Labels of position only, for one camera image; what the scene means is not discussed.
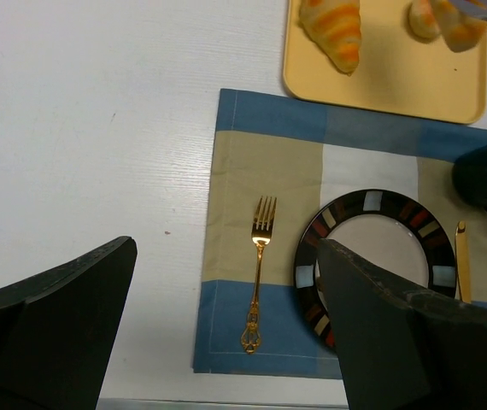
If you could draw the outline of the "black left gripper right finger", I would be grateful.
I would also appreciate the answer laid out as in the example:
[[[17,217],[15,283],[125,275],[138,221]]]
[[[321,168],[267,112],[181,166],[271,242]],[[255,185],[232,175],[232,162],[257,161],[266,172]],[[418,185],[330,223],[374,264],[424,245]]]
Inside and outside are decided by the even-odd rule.
[[[319,267],[353,409],[487,409],[487,308],[322,240]]]

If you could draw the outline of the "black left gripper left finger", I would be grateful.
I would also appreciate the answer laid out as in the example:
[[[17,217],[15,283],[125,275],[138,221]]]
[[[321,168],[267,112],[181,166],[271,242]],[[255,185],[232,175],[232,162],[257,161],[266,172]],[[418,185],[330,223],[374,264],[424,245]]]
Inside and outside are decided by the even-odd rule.
[[[0,289],[0,409],[93,409],[138,251],[117,237]]]

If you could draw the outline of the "small striped croissant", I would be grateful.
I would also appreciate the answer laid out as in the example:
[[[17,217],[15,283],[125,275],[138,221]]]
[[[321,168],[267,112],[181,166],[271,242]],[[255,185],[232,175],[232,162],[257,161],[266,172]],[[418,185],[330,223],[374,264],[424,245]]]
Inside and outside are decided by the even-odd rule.
[[[465,15],[450,1],[431,0],[430,5],[441,35],[453,52],[474,48],[486,35],[486,21]]]

